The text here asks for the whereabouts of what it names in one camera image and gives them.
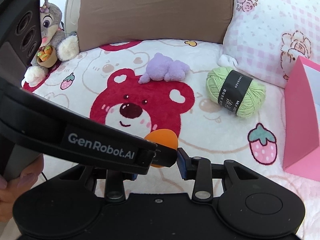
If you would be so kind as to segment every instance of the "human hand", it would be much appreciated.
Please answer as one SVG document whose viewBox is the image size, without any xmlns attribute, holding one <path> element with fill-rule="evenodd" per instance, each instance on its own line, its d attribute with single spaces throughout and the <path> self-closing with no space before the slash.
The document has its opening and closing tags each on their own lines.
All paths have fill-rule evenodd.
<svg viewBox="0 0 320 240">
<path fill-rule="evenodd" d="M 0 222 L 8 222 L 12 218 L 14 202 L 37 182 L 43 167 L 44 159 L 41 154 L 21 172 L 19 178 L 7 182 L 0 175 Z"/>
</svg>

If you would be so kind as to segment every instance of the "black cable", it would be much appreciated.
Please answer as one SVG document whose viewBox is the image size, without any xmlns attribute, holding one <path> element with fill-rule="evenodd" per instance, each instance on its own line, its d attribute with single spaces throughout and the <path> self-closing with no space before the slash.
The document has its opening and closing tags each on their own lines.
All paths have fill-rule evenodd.
<svg viewBox="0 0 320 240">
<path fill-rule="evenodd" d="M 44 177 L 45 181 L 48 181 L 47 177 L 45 176 L 45 174 L 43 172 L 41 172 L 42 176 Z"/>
</svg>

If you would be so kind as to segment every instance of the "green yarn ball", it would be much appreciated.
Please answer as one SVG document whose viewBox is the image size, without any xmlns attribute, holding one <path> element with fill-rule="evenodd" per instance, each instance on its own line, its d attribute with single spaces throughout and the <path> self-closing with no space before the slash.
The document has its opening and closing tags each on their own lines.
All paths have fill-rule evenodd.
<svg viewBox="0 0 320 240">
<path fill-rule="evenodd" d="M 232 70 L 233 69 L 231 67 L 218 67 L 208 73 L 206 86 L 209 97 L 213 102 L 218 103 L 221 87 Z M 252 116 L 258 109 L 260 109 L 265 99 L 265 85 L 252 80 L 246 94 L 244 95 L 244 99 L 238 108 L 237 115 L 240 117 Z"/>
</svg>

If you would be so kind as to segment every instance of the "pillow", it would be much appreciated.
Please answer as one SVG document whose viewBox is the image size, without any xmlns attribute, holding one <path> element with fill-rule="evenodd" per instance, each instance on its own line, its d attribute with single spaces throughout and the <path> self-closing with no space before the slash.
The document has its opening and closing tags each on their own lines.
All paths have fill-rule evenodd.
<svg viewBox="0 0 320 240">
<path fill-rule="evenodd" d="M 299 55 L 320 63 L 319 19 L 320 0 L 234 0 L 223 53 L 284 88 Z"/>
<path fill-rule="evenodd" d="M 81 0 L 80 50 L 132 40 L 222 43 L 233 0 Z"/>
</svg>

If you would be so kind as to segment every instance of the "black label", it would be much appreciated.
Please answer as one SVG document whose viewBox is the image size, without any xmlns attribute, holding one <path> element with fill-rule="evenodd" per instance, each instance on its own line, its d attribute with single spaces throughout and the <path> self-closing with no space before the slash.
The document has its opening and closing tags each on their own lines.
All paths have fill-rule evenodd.
<svg viewBox="0 0 320 240">
<path fill-rule="evenodd" d="M 68 125 L 61 146 L 80 154 L 95 156 L 118 163 L 134 163 L 138 148 Z"/>
<path fill-rule="evenodd" d="M 219 105 L 237 114 L 239 106 L 253 78 L 232 70 L 224 81 L 219 98 Z"/>
</svg>

